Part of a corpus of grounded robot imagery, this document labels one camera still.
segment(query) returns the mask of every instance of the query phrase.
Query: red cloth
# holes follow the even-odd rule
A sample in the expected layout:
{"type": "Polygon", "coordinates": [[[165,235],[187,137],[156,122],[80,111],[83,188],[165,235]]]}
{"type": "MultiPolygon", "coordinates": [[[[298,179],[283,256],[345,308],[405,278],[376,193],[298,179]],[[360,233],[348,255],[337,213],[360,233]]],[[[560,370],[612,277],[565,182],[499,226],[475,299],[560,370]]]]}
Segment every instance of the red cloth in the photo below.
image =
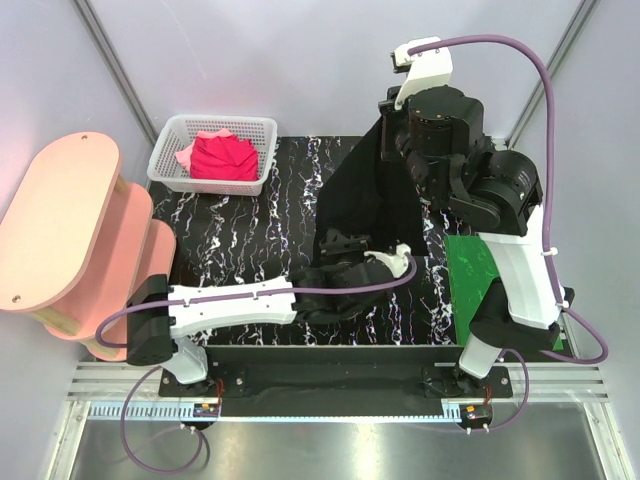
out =
{"type": "Polygon", "coordinates": [[[258,180],[258,152],[250,140],[238,137],[196,137],[191,153],[191,178],[258,180]]]}

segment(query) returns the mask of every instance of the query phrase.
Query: black garment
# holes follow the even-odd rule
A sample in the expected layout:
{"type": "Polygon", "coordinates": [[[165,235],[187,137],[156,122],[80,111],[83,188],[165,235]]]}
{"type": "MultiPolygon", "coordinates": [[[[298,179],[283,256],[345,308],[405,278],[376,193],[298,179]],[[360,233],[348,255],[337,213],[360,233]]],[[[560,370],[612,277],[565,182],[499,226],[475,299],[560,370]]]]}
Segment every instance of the black garment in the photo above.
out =
{"type": "Polygon", "coordinates": [[[320,188],[314,265],[320,260],[319,243],[330,228],[343,235],[370,235],[378,251],[400,242],[409,245],[414,256],[428,254],[416,186],[404,164],[381,161],[381,135],[379,119],[320,188]]]}

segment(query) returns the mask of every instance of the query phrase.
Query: marble pattern surface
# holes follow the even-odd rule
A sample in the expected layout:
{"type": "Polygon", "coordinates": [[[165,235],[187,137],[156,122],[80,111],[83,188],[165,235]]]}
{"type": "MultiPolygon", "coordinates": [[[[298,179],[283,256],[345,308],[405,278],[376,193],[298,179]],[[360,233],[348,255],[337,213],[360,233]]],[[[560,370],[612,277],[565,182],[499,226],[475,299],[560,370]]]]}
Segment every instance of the marble pattern surface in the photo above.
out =
{"type": "MultiPolygon", "coordinates": [[[[311,261],[317,192],[357,137],[285,137],[259,197],[174,193],[150,187],[154,216],[178,248],[170,283],[189,286],[259,282],[311,261]]],[[[332,325],[253,324],[195,335],[208,345],[423,345],[455,343],[444,239],[463,227],[424,208],[429,256],[388,304],[332,325]]]]}

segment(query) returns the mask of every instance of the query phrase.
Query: pink shelf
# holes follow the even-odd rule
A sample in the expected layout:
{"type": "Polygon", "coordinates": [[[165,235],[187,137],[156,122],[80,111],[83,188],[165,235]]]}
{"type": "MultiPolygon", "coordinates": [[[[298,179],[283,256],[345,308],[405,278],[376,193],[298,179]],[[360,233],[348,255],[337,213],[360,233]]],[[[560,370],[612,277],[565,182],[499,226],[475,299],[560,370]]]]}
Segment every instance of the pink shelf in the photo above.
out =
{"type": "Polygon", "coordinates": [[[89,339],[100,322],[125,306],[133,290],[151,213],[151,197],[140,185],[128,184],[125,192],[111,195],[84,275],[69,293],[50,305],[80,323],[80,330],[68,336],[46,326],[49,332],[66,340],[89,339]]]}
{"type": "Polygon", "coordinates": [[[39,310],[77,285],[119,170],[118,146],[96,132],[60,138],[35,156],[0,224],[0,310],[39,310]]]}
{"type": "MultiPolygon", "coordinates": [[[[135,292],[140,285],[151,275],[165,274],[168,275],[173,262],[173,255],[176,249],[176,239],[173,231],[169,226],[160,220],[151,220],[147,241],[142,252],[140,267],[132,292],[135,292]]],[[[116,324],[104,334],[105,340],[114,343],[127,342],[127,322],[126,319],[120,319],[116,324]]],[[[102,360],[112,362],[120,362],[125,360],[127,351],[125,348],[119,350],[111,349],[106,352],[104,349],[87,347],[89,351],[102,360]]]]}

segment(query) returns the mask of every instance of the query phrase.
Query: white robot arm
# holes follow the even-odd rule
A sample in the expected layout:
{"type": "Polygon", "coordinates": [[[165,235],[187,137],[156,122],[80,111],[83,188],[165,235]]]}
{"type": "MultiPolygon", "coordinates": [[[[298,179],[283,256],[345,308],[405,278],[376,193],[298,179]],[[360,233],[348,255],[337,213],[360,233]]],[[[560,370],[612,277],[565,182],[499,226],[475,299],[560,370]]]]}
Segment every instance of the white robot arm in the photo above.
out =
{"type": "MultiPolygon", "coordinates": [[[[474,332],[472,326],[459,366],[483,378],[503,348],[551,349],[563,305],[555,300],[545,266],[544,256],[554,252],[542,249],[543,206],[535,166],[524,155],[495,152],[482,134],[482,105],[446,86],[453,71],[448,48],[409,55],[411,48],[437,41],[440,38],[412,40],[392,53],[394,71],[407,76],[380,102],[383,150],[389,159],[406,162],[423,197],[435,208],[451,209],[474,227],[493,256],[502,287],[494,288],[497,297],[486,301],[501,303],[498,297],[504,292],[505,314],[522,328],[511,338],[508,329],[500,335],[490,328],[474,332]],[[510,214],[515,214],[515,222],[504,221],[510,214]],[[531,345],[526,345],[526,337],[531,345]]],[[[480,315],[495,314],[492,305],[484,307],[480,315]]]]}

